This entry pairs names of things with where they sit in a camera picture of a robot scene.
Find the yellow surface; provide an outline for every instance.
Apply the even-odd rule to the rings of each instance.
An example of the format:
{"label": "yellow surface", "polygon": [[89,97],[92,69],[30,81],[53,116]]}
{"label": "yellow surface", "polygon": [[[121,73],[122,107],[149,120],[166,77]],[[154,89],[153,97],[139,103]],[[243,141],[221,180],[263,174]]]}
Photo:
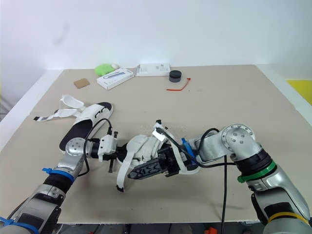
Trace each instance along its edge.
{"label": "yellow surface", "polygon": [[312,105],[312,80],[290,79],[287,82]]}

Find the blue cable tie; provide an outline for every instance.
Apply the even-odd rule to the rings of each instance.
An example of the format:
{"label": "blue cable tie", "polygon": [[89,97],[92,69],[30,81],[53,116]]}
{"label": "blue cable tie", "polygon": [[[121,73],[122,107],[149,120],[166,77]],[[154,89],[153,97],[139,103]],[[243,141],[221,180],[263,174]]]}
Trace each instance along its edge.
{"label": "blue cable tie", "polygon": [[16,223],[12,219],[6,219],[6,218],[3,218],[3,217],[0,217],[0,221],[2,221],[4,223],[4,226],[15,225],[15,226],[19,226],[19,227],[22,227],[22,228],[29,229],[34,234],[39,234],[38,229],[36,227],[30,225],[30,224],[27,224],[27,223]]}
{"label": "blue cable tie", "polygon": [[196,157],[194,155],[194,152],[193,152],[190,144],[184,138],[182,138],[181,140],[182,140],[182,143],[185,146],[187,152],[196,160]]}
{"label": "blue cable tie", "polygon": [[60,171],[60,170],[53,170],[52,168],[43,168],[42,170],[49,175],[50,174],[60,174],[60,175],[66,176],[67,178],[69,178],[72,181],[72,183],[75,181],[74,177],[67,172]]}

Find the cardboard sheet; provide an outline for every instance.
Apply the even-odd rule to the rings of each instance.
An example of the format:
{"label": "cardboard sheet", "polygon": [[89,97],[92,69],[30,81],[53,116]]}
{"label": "cardboard sheet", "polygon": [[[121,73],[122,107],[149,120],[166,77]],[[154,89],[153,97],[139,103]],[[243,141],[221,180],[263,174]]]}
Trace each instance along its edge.
{"label": "cardboard sheet", "polygon": [[[7,216],[41,184],[43,167],[61,159],[59,143],[74,118],[35,122],[35,116],[53,113],[62,94],[86,104],[111,102],[111,121],[122,145],[138,134],[151,134],[156,119],[176,136],[192,138],[211,127],[233,123],[249,125],[256,139],[282,166],[312,207],[312,128],[288,100],[253,65],[176,67],[180,83],[167,77],[135,77],[112,90],[96,82],[93,70],[66,70],[39,101],[0,154],[0,216]],[[166,91],[191,82],[182,92]],[[73,82],[88,78],[90,85],[77,89]],[[96,136],[106,134],[103,126]],[[125,181],[125,192],[115,188],[119,165],[108,173],[109,163],[90,159],[91,171],[78,178],[62,205],[60,223],[168,223],[221,220],[223,167],[196,175],[157,175]],[[228,168],[226,221],[256,220],[246,184]]]}

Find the white box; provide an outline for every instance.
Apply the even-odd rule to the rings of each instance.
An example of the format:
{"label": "white box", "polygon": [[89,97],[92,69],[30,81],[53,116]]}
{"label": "white box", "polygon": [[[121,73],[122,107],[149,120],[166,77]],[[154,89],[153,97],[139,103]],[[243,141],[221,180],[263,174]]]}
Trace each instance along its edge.
{"label": "white box", "polygon": [[109,90],[133,77],[134,74],[132,71],[129,71],[126,68],[119,68],[111,73],[97,78],[97,83],[104,89]]}
{"label": "white box", "polygon": [[136,68],[137,77],[168,76],[170,65],[168,63],[143,63]]}

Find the white wall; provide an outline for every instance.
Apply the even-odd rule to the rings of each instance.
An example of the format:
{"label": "white wall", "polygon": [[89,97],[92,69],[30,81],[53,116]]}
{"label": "white wall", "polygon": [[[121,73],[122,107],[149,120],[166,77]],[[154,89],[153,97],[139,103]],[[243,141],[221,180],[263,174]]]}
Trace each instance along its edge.
{"label": "white wall", "polygon": [[15,104],[45,69],[102,62],[272,63],[312,77],[311,10],[310,0],[2,0],[2,94]]}

